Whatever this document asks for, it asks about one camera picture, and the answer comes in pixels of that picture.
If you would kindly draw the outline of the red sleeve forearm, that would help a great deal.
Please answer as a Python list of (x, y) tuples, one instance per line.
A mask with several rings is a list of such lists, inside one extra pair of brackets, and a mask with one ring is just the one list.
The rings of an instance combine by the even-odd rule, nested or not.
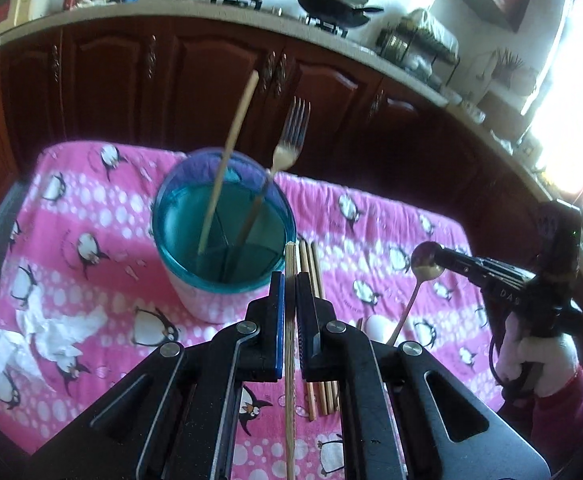
[(531, 443), (553, 469), (567, 463), (583, 443), (581, 365), (557, 393), (535, 399)]

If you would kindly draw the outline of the right hand white glove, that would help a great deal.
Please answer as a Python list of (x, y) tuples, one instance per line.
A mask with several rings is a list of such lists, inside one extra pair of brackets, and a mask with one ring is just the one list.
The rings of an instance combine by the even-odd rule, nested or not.
[(523, 321), (512, 312), (505, 321), (505, 335), (495, 370), (505, 384), (520, 378), (523, 364), (538, 364), (540, 375), (533, 391), (548, 398), (564, 389), (580, 369), (578, 351), (572, 336), (544, 338), (527, 334)]

